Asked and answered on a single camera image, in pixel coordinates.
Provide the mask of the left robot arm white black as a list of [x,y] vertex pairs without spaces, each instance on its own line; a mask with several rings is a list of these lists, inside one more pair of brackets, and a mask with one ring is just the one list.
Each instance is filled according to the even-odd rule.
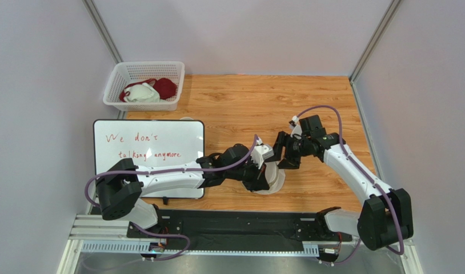
[[269,190],[265,160],[272,157],[269,145],[247,148],[236,144],[223,153],[203,156],[179,166],[147,167],[121,159],[95,179],[103,220],[127,220],[141,228],[159,223],[157,209],[142,200],[154,192],[203,189],[221,185],[226,179],[242,182],[251,191]]

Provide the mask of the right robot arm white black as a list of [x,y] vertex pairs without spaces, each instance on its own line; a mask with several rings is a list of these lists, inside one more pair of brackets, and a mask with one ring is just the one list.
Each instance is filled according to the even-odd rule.
[[362,204],[360,213],[331,207],[317,213],[321,232],[356,236],[373,251],[402,243],[414,234],[411,197],[380,180],[350,150],[339,133],[328,134],[317,115],[294,118],[291,133],[281,131],[265,159],[280,170],[296,170],[301,159],[318,158],[334,170]]

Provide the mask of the round white bag lid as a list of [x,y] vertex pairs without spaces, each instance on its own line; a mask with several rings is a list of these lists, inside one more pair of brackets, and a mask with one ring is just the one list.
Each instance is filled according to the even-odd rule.
[[278,161],[274,160],[274,151],[268,144],[264,145],[267,149],[266,154],[263,156],[264,163],[266,164],[265,177],[268,182],[269,192],[278,192],[284,185],[285,173],[278,168]]

